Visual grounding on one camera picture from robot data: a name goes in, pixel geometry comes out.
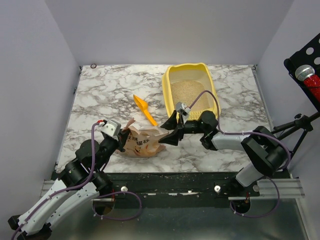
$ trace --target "microphone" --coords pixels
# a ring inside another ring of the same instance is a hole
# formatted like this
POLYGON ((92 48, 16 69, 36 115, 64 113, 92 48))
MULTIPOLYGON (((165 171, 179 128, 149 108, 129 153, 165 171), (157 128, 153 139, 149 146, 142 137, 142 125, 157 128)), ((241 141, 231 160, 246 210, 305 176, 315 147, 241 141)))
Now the microphone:
POLYGON ((320 78, 316 75, 315 69, 310 65, 302 65, 295 70, 294 75, 320 103, 320 78))

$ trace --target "white wall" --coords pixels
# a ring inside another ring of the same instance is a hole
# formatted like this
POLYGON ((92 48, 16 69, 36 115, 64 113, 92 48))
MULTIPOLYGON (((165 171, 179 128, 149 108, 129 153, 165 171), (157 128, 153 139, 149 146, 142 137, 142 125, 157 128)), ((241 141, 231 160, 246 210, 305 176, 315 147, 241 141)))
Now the white wall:
POLYGON ((44 0, 0 3, 0 238, 40 196, 58 156, 79 67, 44 0))
POLYGON ((257 64, 293 0, 46 0, 81 65, 257 64))
MULTIPOLYGON (((258 79, 275 126, 292 121, 298 113, 317 111, 289 77, 283 62, 320 32, 319 10, 319 0, 295 0, 258 64, 258 79)), ((300 177, 314 225, 320 226, 320 119, 312 125, 314 131, 308 133, 290 169, 300 177)), ((291 149, 297 139, 295 134, 287 141, 291 149)))

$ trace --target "crumpled paper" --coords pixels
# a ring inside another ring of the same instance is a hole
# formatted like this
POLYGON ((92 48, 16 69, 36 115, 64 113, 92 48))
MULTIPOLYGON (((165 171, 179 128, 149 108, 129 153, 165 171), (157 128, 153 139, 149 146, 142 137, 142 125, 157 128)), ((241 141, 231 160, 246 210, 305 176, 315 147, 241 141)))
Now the crumpled paper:
POLYGON ((157 126, 138 130, 134 126, 130 126, 134 122, 134 119, 131 119, 124 128, 124 130, 130 129, 130 134, 123 147, 124 152, 118 153, 128 157, 150 158, 166 149, 166 146, 158 141, 166 136, 169 131, 157 126))

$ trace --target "white marble countertop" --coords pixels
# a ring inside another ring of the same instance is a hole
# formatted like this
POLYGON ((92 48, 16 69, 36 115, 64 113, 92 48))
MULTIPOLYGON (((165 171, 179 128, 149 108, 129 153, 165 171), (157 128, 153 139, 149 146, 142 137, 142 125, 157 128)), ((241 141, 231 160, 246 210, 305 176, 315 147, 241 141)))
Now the white marble countertop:
MULTIPOLYGON (((135 127, 151 124, 135 105, 133 94, 148 102, 159 126, 168 119, 162 93, 162 75, 169 65, 84 66, 64 136, 57 172, 75 158, 80 144, 91 138, 91 126, 99 119, 115 119, 122 126, 135 118, 135 127)), ((221 107, 224 131, 269 128, 252 70, 247 65, 208 65, 221 107)), ((103 137, 95 132, 95 139, 103 137)), ((179 146, 167 145, 152 158, 113 154, 105 172, 229 172, 245 167, 249 158, 236 150, 210 151, 200 143, 201 134, 185 135, 179 146)))

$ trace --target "cat litter box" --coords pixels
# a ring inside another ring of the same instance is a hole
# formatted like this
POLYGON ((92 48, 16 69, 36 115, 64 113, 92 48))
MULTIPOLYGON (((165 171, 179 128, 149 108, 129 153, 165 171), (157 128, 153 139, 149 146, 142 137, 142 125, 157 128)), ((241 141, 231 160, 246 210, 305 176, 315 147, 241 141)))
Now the cat litter box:
MULTIPOLYGON (((162 76, 162 88, 165 108, 170 117, 178 102, 190 106, 204 90, 209 90, 219 99, 208 67, 204 63, 185 63, 168 67, 162 76)), ((218 114, 214 99, 204 93, 192 107, 188 120, 197 120, 203 111, 218 114)))

